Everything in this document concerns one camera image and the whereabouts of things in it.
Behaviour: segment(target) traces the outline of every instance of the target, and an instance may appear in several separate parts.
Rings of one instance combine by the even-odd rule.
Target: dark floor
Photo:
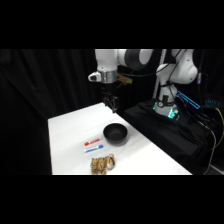
[[[219,175],[222,175],[222,174],[220,174],[219,172],[217,172],[213,168],[210,168],[210,170],[207,173],[207,176],[211,176],[211,175],[219,176]]]

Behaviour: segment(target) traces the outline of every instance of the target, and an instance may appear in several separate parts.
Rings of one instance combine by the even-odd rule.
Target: black background
[[[155,72],[161,50],[142,71]],[[199,64],[201,50],[194,62]],[[206,50],[203,72],[208,92],[224,98],[224,50]],[[0,165],[2,174],[51,174],[49,118],[101,102],[100,84],[90,83],[96,71],[93,49],[1,49],[0,50]],[[119,68],[119,72],[130,72]],[[134,78],[133,85],[117,90],[120,116],[126,109],[152,98],[156,76]],[[195,82],[178,88],[195,97]]]

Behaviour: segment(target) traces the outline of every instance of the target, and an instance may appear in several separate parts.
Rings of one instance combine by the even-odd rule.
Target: blue object
[[[86,150],[84,150],[84,152],[85,153],[93,152],[93,151],[96,151],[97,149],[102,149],[102,148],[103,148],[103,145],[99,145],[99,146],[95,146],[93,148],[86,149]]]
[[[181,97],[183,100],[185,100],[187,103],[191,104],[194,108],[196,108],[197,110],[200,108],[200,106],[195,103],[193,100],[191,100],[190,98],[188,98],[187,96],[185,96],[183,93],[181,93],[180,91],[177,92],[177,95],[179,97]]]

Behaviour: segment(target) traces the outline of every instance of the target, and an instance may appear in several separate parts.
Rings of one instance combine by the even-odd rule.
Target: green light
[[[156,105],[157,105],[157,103],[155,103],[155,106],[153,107],[153,110],[155,110],[155,109],[156,109]]]
[[[170,110],[170,113],[168,115],[168,118],[173,119],[175,117],[175,113],[173,112],[173,108]]]

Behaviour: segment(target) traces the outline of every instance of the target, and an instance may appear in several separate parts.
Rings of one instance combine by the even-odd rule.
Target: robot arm
[[[118,66],[141,70],[150,61],[153,49],[96,49],[95,53],[98,71],[89,76],[89,81],[102,83],[103,101],[115,113],[119,108],[119,99],[115,96]]]

